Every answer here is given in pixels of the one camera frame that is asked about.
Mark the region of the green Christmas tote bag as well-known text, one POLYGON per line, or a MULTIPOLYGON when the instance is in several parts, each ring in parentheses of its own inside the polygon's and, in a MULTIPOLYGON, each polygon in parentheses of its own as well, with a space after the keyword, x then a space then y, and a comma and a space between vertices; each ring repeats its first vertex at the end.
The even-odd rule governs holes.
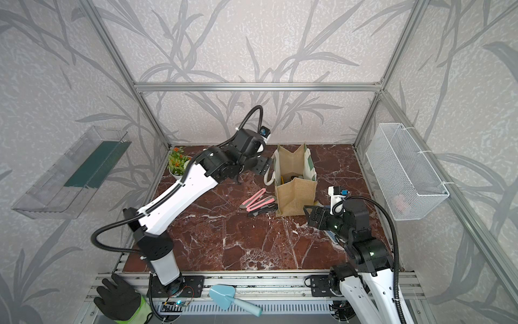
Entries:
POLYGON ((264 184, 275 189, 278 217, 301 216, 306 205, 316 201, 317 172, 307 144, 294 152, 278 146, 272 154, 271 177, 264 177, 264 184), (289 182, 291 176, 299 176, 289 182))

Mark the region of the pink utility knife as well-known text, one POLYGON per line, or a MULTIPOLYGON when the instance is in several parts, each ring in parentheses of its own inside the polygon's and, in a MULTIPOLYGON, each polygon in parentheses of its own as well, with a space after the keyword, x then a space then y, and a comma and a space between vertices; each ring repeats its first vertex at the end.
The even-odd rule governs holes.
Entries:
POLYGON ((259 200, 252 201, 249 205, 247 205, 247 212, 253 212, 255 210, 266 207, 270 204, 276 203, 277 198, 275 196, 269 196, 267 198, 262 198, 259 200))
POLYGON ((245 200, 241 205, 240 205, 240 209, 247 209, 248 207, 252 206, 256 201, 258 201, 263 195, 264 193, 267 191, 267 189, 265 188, 262 188, 260 189, 258 192, 256 192, 255 194, 253 194, 250 198, 248 198, 247 200, 245 200))

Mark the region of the dark grey utility knife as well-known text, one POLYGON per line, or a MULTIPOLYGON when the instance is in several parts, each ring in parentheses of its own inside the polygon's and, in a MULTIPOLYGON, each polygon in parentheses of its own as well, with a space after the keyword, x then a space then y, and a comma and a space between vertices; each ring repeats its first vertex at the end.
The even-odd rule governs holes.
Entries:
POLYGON ((271 204, 265 205, 261 208, 250 211, 248 213, 248 217, 256 217, 261 214, 268 214, 270 212, 275 212, 277 209, 278 209, 278 204, 271 203, 271 204))

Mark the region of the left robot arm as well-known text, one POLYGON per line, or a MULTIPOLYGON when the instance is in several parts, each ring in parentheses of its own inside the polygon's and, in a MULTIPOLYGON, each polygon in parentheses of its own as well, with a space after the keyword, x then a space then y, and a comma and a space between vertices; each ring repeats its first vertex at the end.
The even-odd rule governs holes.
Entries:
POLYGON ((263 126, 263 114, 262 106, 253 107, 230 139, 195 155, 183 176, 158 198, 140 209, 125 209, 123 220, 96 229, 90 237, 93 245, 104 251, 124 252, 124 248, 108 246, 98 238, 108 230, 129 225, 138 246, 136 253, 144 257, 159 282, 163 286, 179 284, 182 273, 167 229, 185 209, 220 183, 228 179, 238 183, 247 171, 266 173, 272 160, 263 152, 271 131, 263 126))

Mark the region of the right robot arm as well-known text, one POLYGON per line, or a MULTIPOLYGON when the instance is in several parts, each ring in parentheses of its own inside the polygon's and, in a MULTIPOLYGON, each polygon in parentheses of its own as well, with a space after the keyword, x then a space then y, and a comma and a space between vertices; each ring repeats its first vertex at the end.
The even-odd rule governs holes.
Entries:
POLYGON ((361 196, 335 195, 330 207, 303 207, 308 225, 332 233, 348 255, 346 264, 330 269, 327 289, 340 301, 329 310, 340 322, 413 323, 399 284, 398 242, 388 248, 373 236, 367 204, 388 215, 379 203, 361 196))

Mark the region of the potted artificial flower plant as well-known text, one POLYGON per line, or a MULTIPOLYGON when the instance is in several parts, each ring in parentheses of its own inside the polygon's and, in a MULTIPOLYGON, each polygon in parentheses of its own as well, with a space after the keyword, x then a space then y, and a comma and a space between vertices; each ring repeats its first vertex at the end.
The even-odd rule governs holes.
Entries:
POLYGON ((177 180, 180 180, 186 172, 187 165, 192 159, 191 156, 186 155, 185 147, 174 147, 168 154, 167 169, 170 174, 177 180))

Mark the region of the light blue garden trowel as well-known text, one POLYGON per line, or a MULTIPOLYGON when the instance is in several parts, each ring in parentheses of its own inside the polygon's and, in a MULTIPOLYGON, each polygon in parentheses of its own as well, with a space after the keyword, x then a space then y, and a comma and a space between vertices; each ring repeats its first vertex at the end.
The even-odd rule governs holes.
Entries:
POLYGON ((256 317, 260 317, 263 312, 259 306, 236 298, 236 289, 233 286, 214 285, 209 290, 209 296, 224 311, 231 305, 237 305, 256 317))

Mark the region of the black green rubber glove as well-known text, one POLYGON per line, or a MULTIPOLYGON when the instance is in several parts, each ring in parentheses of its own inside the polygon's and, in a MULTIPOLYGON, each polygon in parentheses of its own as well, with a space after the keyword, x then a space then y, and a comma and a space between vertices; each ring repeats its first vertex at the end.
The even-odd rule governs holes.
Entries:
POLYGON ((116 323, 145 324, 152 319, 152 309, 145 298, 118 274, 103 279, 97 293, 95 305, 116 323))

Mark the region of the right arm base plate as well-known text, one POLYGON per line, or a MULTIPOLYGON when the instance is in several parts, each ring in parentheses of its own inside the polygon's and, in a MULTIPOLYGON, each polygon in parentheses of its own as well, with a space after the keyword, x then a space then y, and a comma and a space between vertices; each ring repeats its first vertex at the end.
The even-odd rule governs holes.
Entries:
POLYGON ((335 297, 331 290, 328 275, 309 275, 304 279, 304 285, 311 290, 312 297, 335 297))

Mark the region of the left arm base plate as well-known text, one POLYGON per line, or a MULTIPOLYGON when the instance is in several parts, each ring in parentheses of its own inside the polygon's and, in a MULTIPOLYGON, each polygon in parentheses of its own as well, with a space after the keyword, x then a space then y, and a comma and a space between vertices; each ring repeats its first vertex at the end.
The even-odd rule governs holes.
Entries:
POLYGON ((148 285, 146 296, 152 296, 152 298, 200 298, 204 282, 205 277, 203 275, 188 275, 163 286, 159 278, 154 275, 148 285))

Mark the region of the clear plastic wall shelf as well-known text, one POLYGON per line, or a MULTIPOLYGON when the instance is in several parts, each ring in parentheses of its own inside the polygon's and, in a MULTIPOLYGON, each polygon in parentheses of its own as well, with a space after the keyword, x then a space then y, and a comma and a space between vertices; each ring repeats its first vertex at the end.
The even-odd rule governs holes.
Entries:
POLYGON ((12 206, 33 220, 74 220, 132 144, 126 130, 90 127, 12 206))

